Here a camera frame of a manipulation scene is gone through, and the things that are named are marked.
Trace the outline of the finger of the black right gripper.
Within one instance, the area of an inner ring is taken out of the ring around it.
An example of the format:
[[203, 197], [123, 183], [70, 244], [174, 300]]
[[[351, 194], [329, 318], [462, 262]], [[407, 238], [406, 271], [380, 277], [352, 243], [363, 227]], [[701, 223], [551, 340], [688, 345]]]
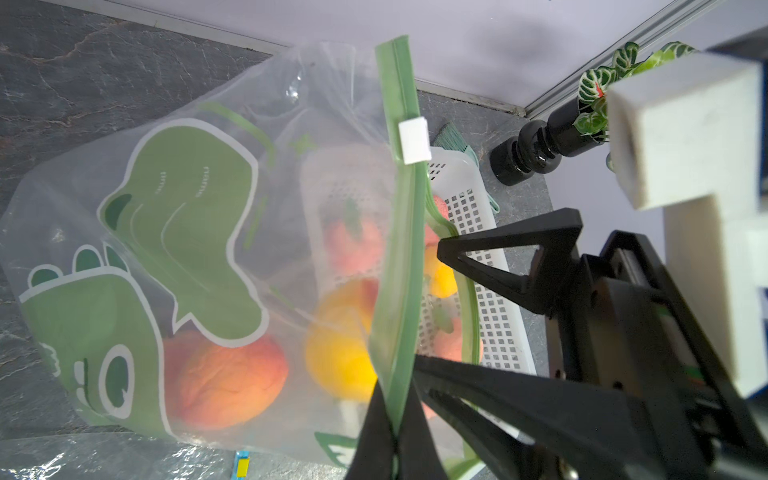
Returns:
[[663, 479], [642, 403], [616, 390], [418, 355], [426, 403], [500, 479], [564, 461], [582, 479]]
[[575, 271], [582, 228], [578, 210], [561, 208], [443, 239], [437, 258], [523, 309], [548, 315]]

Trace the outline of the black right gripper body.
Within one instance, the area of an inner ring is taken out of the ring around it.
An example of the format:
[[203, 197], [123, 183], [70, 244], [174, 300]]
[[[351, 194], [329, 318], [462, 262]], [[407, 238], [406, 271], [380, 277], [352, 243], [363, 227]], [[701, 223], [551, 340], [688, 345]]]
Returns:
[[559, 455], [558, 477], [766, 477], [765, 395], [737, 392], [645, 236], [576, 260], [546, 331], [551, 375], [601, 394], [584, 406], [604, 441]]

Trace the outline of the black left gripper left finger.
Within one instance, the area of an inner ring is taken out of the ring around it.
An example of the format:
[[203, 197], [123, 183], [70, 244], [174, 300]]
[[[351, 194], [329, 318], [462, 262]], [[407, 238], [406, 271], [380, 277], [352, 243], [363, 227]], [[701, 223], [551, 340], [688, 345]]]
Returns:
[[381, 386], [376, 384], [346, 480], [394, 479], [396, 441]]

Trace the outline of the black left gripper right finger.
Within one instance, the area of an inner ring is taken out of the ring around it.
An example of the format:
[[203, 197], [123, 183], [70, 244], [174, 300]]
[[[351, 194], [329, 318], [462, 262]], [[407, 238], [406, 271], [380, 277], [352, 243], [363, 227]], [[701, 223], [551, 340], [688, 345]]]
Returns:
[[448, 479], [414, 384], [409, 388], [396, 445], [397, 479]]

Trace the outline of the orange peach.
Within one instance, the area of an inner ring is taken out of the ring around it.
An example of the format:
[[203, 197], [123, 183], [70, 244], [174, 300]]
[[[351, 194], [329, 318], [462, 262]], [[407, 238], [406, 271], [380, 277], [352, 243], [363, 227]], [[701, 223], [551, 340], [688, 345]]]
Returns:
[[226, 348], [195, 330], [164, 340], [164, 369], [167, 414], [192, 431], [221, 430], [259, 416], [289, 373], [283, 349], [269, 335]]

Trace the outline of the green printed zip-top bag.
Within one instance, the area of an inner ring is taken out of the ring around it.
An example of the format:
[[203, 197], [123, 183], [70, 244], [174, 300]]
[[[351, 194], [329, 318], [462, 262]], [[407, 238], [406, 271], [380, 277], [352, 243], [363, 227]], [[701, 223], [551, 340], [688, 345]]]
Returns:
[[[368, 353], [397, 440], [416, 356], [434, 326], [475, 322], [469, 283], [439, 299], [427, 245], [456, 234], [428, 176], [432, 148], [409, 40], [369, 51], [318, 43], [279, 54], [161, 119], [34, 168], [1, 218], [1, 267], [38, 363], [3, 395], [26, 427], [72, 417], [157, 440], [350, 467], [371, 397], [340, 400], [305, 363], [318, 294], [300, 173], [353, 144], [389, 225]], [[289, 365], [259, 416], [214, 431], [170, 419], [164, 340], [195, 330], [226, 348], [265, 335]]]

